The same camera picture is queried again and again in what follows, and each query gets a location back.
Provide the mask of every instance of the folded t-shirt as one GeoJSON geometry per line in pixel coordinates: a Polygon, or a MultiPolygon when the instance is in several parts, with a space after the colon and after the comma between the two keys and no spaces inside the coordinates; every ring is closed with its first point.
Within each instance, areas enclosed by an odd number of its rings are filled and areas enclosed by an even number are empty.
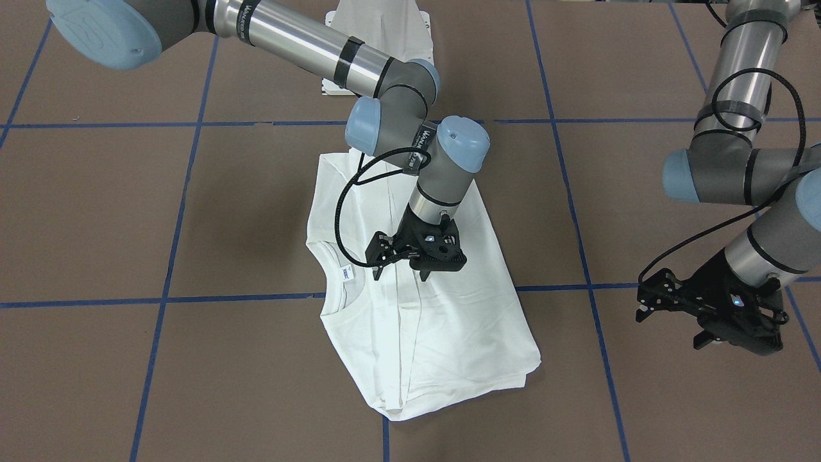
{"type": "MultiPolygon", "coordinates": [[[[378,281],[340,252],[333,217],[359,156],[319,158],[307,245],[327,294],[320,319],[369,406],[391,420],[432,412],[492,390],[525,385],[541,362],[475,183],[453,219],[467,256],[457,272],[422,282],[407,260],[378,281]]],[[[380,163],[369,178],[395,167],[380,163]]],[[[353,187],[340,219],[342,243],[357,260],[376,231],[396,232],[416,178],[395,175],[353,187]]]]}

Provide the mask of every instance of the black tape band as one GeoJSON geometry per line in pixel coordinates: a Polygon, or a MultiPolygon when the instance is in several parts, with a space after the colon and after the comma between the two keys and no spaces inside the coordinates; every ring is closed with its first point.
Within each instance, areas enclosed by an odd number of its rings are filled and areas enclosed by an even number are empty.
{"type": "Polygon", "coordinates": [[[191,33],[194,34],[200,27],[200,2],[198,0],[191,0],[191,12],[194,13],[194,26],[191,27],[191,33]]]}
{"type": "Polygon", "coordinates": [[[744,203],[748,206],[753,205],[753,168],[755,168],[755,160],[759,157],[758,149],[753,149],[750,152],[750,157],[747,158],[747,168],[744,171],[744,203]]]}
{"type": "Polygon", "coordinates": [[[240,5],[240,11],[236,14],[236,36],[252,47],[256,45],[251,43],[251,17],[254,15],[256,6],[259,5],[259,1],[260,0],[243,0],[240,5]]]}
{"type": "Polygon", "coordinates": [[[787,266],[787,265],[784,265],[783,263],[781,263],[781,262],[777,261],[775,258],[772,258],[772,257],[771,257],[771,256],[770,256],[770,255],[769,255],[769,254],[768,254],[768,253],[767,253],[767,252],[766,252],[766,251],[765,251],[765,250],[764,250],[764,249],[763,249],[763,248],[759,245],[758,241],[756,241],[756,240],[755,240],[755,238],[753,237],[753,227],[752,227],[752,226],[750,226],[750,227],[748,227],[748,228],[747,228],[747,239],[749,239],[749,240],[750,240],[750,245],[752,245],[752,246],[753,246],[753,249],[755,249],[755,251],[756,251],[759,255],[761,255],[761,257],[762,257],[764,260],[766,260],[766,261],[767,261],[767,263],[769,263],[770,265],[775,266],[776,268],[778,268],[778,269],[779,269],[779,270],[781,270],[781,271],[786,271],[787,273],[792,273],[793,275],[803,275],[804,273],[806,273],[806,271],[802,271],[802,270],[797,270],[797,269],[795,269],[795,268],[791,268],[791,267],[789,267],[789,266],[787,266]]]}
{"type": "Polygon", "coordinates": [[[436,199],[433,199],[431,196],[428,195],[427,192],[422,191],[422,187],[419,185],[419,182],[416,182],[416,189],[419,191],[419,193],[422,195],[422,197],[424,197],[425,199],[433,202],[437,206],[455,207],[455,206],[458,206],[459,204],[461,204],[461,201],[451,203],[451,202],[437,201],[436,199]]]}
{"type": "Polygon", "coordinates": [[[337,68],[333,71],[333,83],[339,85],[341,88],[346,88],[348,84],[348,72],[351,71],[351,63],[356,58],[356,52],[364,42],[354,36],[348,37],[345,46],[339,53],[337,60],[337,68]]]}
{"type": "Polygon", "coordinates": [[[422,95],[421,91],[417,90],[416,88],[414,88],[410,85],[403,84],[403,83],[397,83],[395,85],[389,86],[385,90],[385,93],[387,93],[391,88],[407,88],[408,90],[412,90],[414,93],[416,93],[419,96],[419,98],[422,100],[422,104],[424,104],[424,117],[423,118],[428,118],[428,108],[429,108],[428,101],[424,98],[424,95],[422,95]]]}
{"type": "Polygon", "coordinates": [[[217,5],[217,0],[208,0],[205,3],[205,26],[208,27],[208,32],[216,34],[217,31],[213,28],[213,10],[217,5]]]}
{"type": "Polygon", "coordinates": [[[376,88],[374,88],[374,98],[379,97],[379,91],[382,89],[382,82],[385,81],[385,76],[388,74],[388,68],[391,66],[393,61],[393,56],[391,56],[385,63],[385,67],[382,68],[382,73],[379,74],[379,80],[376,82],[376,88]]]}
{"type": "MultiPolygon", "coordinates": [[[[725,99],[724,101],[718,101],[716,103],[716,109],[719,113],[738,114],[753,120],[758,125],[758,129],[761,128],[761,124],[764,122],[764,115],[761,111],[759,111],[754,105],[745,103],[744,101],[725,99]]],[[[710,117],[711,115],[713,115],[713,106],[711,104],[707,104],[701,108],[699,115],[695,118],[693,129],[695,130],[695,126],[698,125],[699,122],[710,117]]]]}
{"type": "Polygon", "coordinates": [[[765,21],[765,22],[772,22],[778,27],[781,27],[781,30],[784,31],[784,40],[781,43],[787,41],[787,17],[779,12],[775,12],[773,10],[749,10],[747,12],[743,12],[740,15],[735,15],[728,23],[727,28],[724,30],[724,36],[721,38],[721,43],[724,44],[724,39],[727,35],[732,32],[733,29],[740,25],[744,25],[750,22],[756,21],[765,21]]]}
{"type": "Polygon", "coordinates": [[[724,130],[724,129],[721,129],[721,128],[716,128],[714,130],[704,130],[703,132],[699,132],[699,133],[693,135],[693,139],[698,138],[699,136],[709,135],[710,133],[726,133],[728,135],[733,135],[736,138],[740,138],[740,139],[744,140],[749,147],[753,147],[753,142],[750,141],[750,139],[747,138],[746,136],[741,135],[740,133],[734,132],[732,130],[724,130]]]}

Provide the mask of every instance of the light blue joint cap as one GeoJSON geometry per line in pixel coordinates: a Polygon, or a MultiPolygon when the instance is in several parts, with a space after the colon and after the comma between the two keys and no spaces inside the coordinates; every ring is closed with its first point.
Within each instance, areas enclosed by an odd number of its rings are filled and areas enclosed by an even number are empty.
{"type": "Polygon", "coordinates": [[[378,99],[360,97],[345,125],[345,142],[352,148],[373,156],[379,139],[379,122],[382,119],[382,105],[378,99]]]}
{"type": "Polygon", "coordinates": [[[442,81],[439,80],[439,71],[437,71],[436,67],[433,67],[433,64],[426,59],[411,59],[408,62],[415,62],[416,64],[419,64],[428,71],[431,77],[433,77],[433,84],[436,85],[436,96],[433,97],[433,102],[436,103],[436,100],[439,98],[439,86],[442,83],[442,81]]]}
{"type": "Polygon", "coordinates": [[[439,124],[436,139],[445,153],[470,173],[482,169],[490,149],[490,136],[481,125],[466,117],[448,116],[439,124]]]}
{"type": "Polygon", "coordinates": [[[88,59],[126,71],[159,58],[157,31],[123,0],[46,0],[52,22],[88,59]]]}
{"type": "Polygon", "coordinates": [[[821,169],[808,173],[798,183],[796,205],[807,223],[821,231],[821,169]]]}
{"type": "Polygon", "coordinates": [[[662,185],[664,185],[664,193],[672,199],[700,202],[699,195],[695,192],[690,161],[687,160],[687,150],[673,151],[664,161],[662,185]]]}

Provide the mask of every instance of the robotic arm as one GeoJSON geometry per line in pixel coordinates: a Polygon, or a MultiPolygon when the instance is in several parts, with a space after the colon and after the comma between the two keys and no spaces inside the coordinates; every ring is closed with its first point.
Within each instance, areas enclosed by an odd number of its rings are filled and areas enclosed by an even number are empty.
{"type": "MultiPolygon", "coordinates": [[[[332,80],[359,95],[345,130],[347,143],[418,175],[397,233],[377,232],[366,262],[378,279],[402,258],[420,271],[458,271],[467,262],[452,217],[490,146],[487,132],[468,118],[427,120],[439,76],[423,60],[401,62],[356,37],[311,20],[273,0],[47,0],[54,25],[86,57],[115,69],[133,69],[188,35],[237,37],[332,80]]],[[[364,172],[349,182],[355,184],[364,172]]]]}
{"type": "MultiPolygon", "coordinates": [[[[640,275],[642,306],[635,319],[642,322],[658,310],[696,316],[704,329],[693,339],[696,349],[727,341],[760,355],[781,350],[779,326],[788,316],[780,289],[821,262],[821,147],[805,148],[803,125],[797,149],[753,147],[768,110],[771,77],[784,83],[772,69],[801,3],[730,1],[690,148],[672,153],[664,165],[664,191],[674,199],[757,206],[738,218],[771,206],[688,280],[667,268],[642,280],[652,265],[640,275]]],[[[803,119],[800,100],[791,93],[803,119]]]]}

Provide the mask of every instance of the floor tile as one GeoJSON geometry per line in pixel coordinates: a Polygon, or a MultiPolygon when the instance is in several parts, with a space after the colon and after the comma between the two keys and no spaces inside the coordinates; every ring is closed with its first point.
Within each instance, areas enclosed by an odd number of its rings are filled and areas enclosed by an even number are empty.
{"type": "Polygon", "coordinates": [[[584,284],[576,230],[548,124],[489,123],[476,184],[513,284],[584,284]]]}
{"type": "Polygon", "coordinates": [[[342,366],[321,306],[169,305],[139,460],[381,460],[382,417],[342,366]]]}
{"type": "MultiPolygon", "coordinates": [[[[796,300],[798,309],[801,311],[801,317],[804,318],[804,323],[806,324],[807,331],[810,333],[810,338],[815,344],[816,351],[818,351],[818,349],[821,349],[821,310],[819,310],[821,282],[793,283],[790,286],[790,290],[796,300]]],[[[791,307],[788,298],[784,298],[784,303],[787,307],[791,307]]],[[[797,325],[797,316],[793,316],[790,323],[797,325]]],[[[803,338],[799,339],[799,335],[796,334],[790,339],[790,343],[799,344],[802,340],[803,338]]]]}
{"type": "Polygon", "coordinates": [[[520,297],[542,353],[525,388],[391,423],[391,460],[623,460],[586,291],[520,297]]]}
{"type": "Polygon", "coordinates": [[[346,152],[343,131],[204,127],[171,295],[324,292],[305,226],[319,155],[346,152]]]}
{"type": "Polygon", "coordinates": [[[11,130],[0,155],[0,299],[158,297],[193,132],[11,130]]]}
{"type": "Polygon", "coordinates": [[[6,123],[20,92],[25,74],[37,52],[48,24],[45,2],[6,0],[0,14],[0,43],[4,46],[0,59],[0,123],[6,123]]]}
{"type": "Polygon", "coordinates": [[[532,5],[555,117],[695,117],[704,90],[667,5],[532,5]]]}
{"type": "Polygon", "coordinates": [[[345,121],[355,96],[322,95],[322,79],[238,39],[221,39],[204,120],[345,121]]]}
{"type": "Polygon", "coordinates": [[[212,44],[195,35],[123,72],[90,61],[53,27],[15,123],[196,122],[212,44]]]}
{"type": "MultiPolygon", "coordinates": [[[[821,129],[817,126],[812,127],[814,132],[821,129]]],[[[559,136],[595,283],[635,281],[644,266],[663,251],[748,210],[679,202],[664,194],[664,159],[690,144],[690,123],[561,124],[559,136]]],[[[762,146],[778,139],[773,134],[770,141],[764,141],[762,146]]],[[[692,243],[656,270],[666,266],[680,277],[689,277],[743,231],[746,223],[692,243]]]]}
{"type": "Polygon", "coordinates": [[[128,460],[157,308],[0,310],[0,460],[128,460]]]}
{"type": "Polygon", "coordinates": [[[524,2],[419,2],[430,13],[442,95],[431,118],[547,118],[524,2]]]}
{"type": "MultiPolygon", "coordinates": [[[[724,6],[717,5],[716,11],[724,19],[724,6]]],[[[676,14],[704,80],[709,85],[721,50],[722,27],[704,5],[676,5],[676,14]]],[[[821,56],[821,30],[813,12],[800,13],[790,24],[788,33],[787,42],[779,49],[774,70],[796,87],[807,117],[821,116],[821,91],[816,78],[821,73],[821,61],[810,58],[821,56]]],[[[777,82],[773,83],[773,106],[769,117],[796,117],[792,97],[777,82]]]]}
{"type": "Polygon", "coordinates": [[[821,458],[821,381],[797,323],[771,356],[729,344],[696,351],[693,317],[657,313],[637,324],[633,290],[596,299],[632,460],[821,458]]]}

